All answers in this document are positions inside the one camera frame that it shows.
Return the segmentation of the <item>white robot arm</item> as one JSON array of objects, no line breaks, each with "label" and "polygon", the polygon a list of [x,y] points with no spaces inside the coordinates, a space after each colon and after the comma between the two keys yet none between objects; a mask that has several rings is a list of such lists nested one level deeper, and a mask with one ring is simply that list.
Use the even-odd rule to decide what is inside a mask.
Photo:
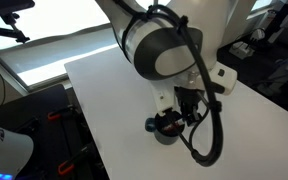
[{"label": "white robot arm", "polygon": [[202,90],[203,80],[182,38],[185,29],[208,70],[215,91],[228,95],[237,82],[236,70],[217,61],[231,12],[231,0],[171,0],[145,9],[136,0],[95,0],[108,17],[115,39],[137,73],[150,81],[177,80],[184,121],[196,121],[193,103],[183,100]]}]

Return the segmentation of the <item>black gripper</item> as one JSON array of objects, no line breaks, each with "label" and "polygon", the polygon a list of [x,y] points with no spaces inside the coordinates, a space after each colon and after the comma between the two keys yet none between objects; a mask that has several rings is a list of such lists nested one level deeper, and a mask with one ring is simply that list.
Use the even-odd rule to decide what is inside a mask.
[{"label": "black gripper", "polygon": [[[186,113],[186,124],[188,126],[197,125],[202,121],[202,116],[197,112],[198,104],[204,97],[205,92],[197,89],[186,89],[183,87],[175,87],[175,95],[182,112]],[[182,115],[175,111],[170,111],[170,122],[175,124],[183,124]]]}]

